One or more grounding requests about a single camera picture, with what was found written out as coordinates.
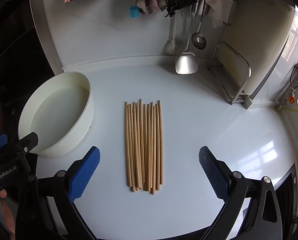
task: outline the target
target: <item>dish rack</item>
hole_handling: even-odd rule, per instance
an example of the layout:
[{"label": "dish rack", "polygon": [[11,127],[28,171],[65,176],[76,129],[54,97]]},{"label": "dish rack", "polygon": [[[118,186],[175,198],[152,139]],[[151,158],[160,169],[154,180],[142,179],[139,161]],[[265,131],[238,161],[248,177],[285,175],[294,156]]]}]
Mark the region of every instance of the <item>dish rack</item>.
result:
[{"label": "dish rack", "polygon": [[[241,83],[241,85],[237,84],[237,82],[232,78],[232,76],[228,73],[228,71],[224,68],[223,64],[221,66],[213,65],[213,61],[215,58],[215,54],[217,52],[217,49],[220,44],[225,45],[229,50],[231,50],[244,64],[246,67],[246,76]],[[233,103],[244,103],[245,100],[248,98],[248,95],[243,91],[244,86],[246,85],[248,79],[251,76],[251,67],[250,64],[247,62],[247,60],[239,54],[233,47],[231,47],[228,43],[225,41],[218,42],[217,46],[215,47],[215,50],[212,55],[212,59],[210,62],[210,65],[208,67],[208,70],[211,70],[213,74],[215,75],[216,79],[224,89],[225,93],[230,98],[230,105]]]}]

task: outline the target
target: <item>screw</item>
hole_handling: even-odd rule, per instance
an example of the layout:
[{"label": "screw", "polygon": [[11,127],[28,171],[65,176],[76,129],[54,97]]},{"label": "screw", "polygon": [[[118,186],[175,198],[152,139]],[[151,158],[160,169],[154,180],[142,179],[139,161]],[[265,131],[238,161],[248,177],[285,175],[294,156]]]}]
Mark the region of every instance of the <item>screw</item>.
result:
[{"label": "screw", "polygon": [[59,178],[62,178],[64,175],[66,175],[66,172],[65,172],[65,171],[58,171],[58,172],[57,172],[57,176],[58,176]]},{"label": "screw", "polygon": [[35,176],[34,176],[34,175],[30,175],[30,176],[28,177],[28,181],[33,181],[33,180],[34,180],[34,178],[35,178]]},{"label": "screw", "polygon": [[240,179],[242,177],[242,174],[239,171],[234,171],[233,176],[237,179]]},{"label": "screw", "polygon": [[266,182],[266,183],[270,183],[271,182],[271,179],[269,177],[264,177],[263,180]]}]

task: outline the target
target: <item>utensil holder rack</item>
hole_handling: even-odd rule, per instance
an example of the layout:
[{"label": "utensil holder rack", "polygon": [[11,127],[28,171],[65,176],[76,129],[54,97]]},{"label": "utensil holder rack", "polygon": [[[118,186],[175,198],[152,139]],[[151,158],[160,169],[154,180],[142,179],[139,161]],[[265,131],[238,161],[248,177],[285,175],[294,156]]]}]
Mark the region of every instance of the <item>utensil holder rack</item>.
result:
[{"label": "utensil holder rack", "polygon": [[[231,50],[245,64],[245,67],[246,67],[246,76],[245,76],[243,82],[241,83],[241,85],[240,86],[237,85],[238,89],[237,89],[237,91],[236,91],[236,93],[234,94],[233,97],[230,95],[228,87],[226,87],[226,85],[223,82],[221,82],[221,80],[218,77],[217,73],[214,71],[214,68],[217,67],[217,66],[212,65],[212,62],[215,59],[215,54],[216,54],[217,49],[218,49],[220,44],[225,45],[229,50]],[[221,67],[221,68],[231,78],[231,76],[227,72],[227,70],[225,70],[224,67]],[[251,76],[251,67],[250,67],[250,64],[247,62],[247,60],[244,57],[242,57],[242,55],[239,52],[237,52],[233,47],[231,47],[225,41],[219,41],[217,46],[215,47],[214,52],[213,52],[212,59],[211,59],[211,62],[210,62],[210,66],[208,67],[208,70],[211,70],[213,72],[216,79],[218,80],[218,82],[220,83],[222,88],[224,89],[225,93],[230,98],[230,105],[232,105],[233,103],[244,103],[245,102],[245,100],[248,98],[248,95],[245,94],[245,92],[243,91],[243,88],[244,88],[245,84],[247,83],[248,79]]]}]

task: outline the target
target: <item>blue silicone brush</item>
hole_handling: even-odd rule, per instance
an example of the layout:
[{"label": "blue silicone brush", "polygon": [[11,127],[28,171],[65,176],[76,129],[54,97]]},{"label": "blue silicone brush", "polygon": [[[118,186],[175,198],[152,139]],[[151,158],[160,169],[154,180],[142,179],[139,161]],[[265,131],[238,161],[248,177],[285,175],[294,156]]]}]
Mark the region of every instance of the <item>blue silicone brush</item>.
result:
[{"label": "blue silicone brush", "polygon": [[68,197],[72,203],[76,198],[82,196],[99,162],[100,150],[92,146],[82,160],[74,161],[69,167],[67,171],[69,177]]},{"label": "blue silicone brush", "polygon": [[140,17],[139,7],[137,6],[130,7],[130,18],[139,18],[139,17]]}]

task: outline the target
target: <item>white brush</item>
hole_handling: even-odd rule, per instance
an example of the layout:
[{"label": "white brush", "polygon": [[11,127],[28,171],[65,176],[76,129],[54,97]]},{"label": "white brush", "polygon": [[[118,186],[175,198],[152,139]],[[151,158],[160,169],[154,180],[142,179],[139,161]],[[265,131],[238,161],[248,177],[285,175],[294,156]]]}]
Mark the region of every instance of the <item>white brush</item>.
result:
[{"label": "white brush", "polygon": [[168,41],[167,45],[166,45],[166,51],[167,53],[174,55],[175,50],[177,48],[177,44],[175,43],[175,28],[177,26],[177,13],[174,16],[174,20],[173,20],[173,30],[172,30],[172,39]]}]

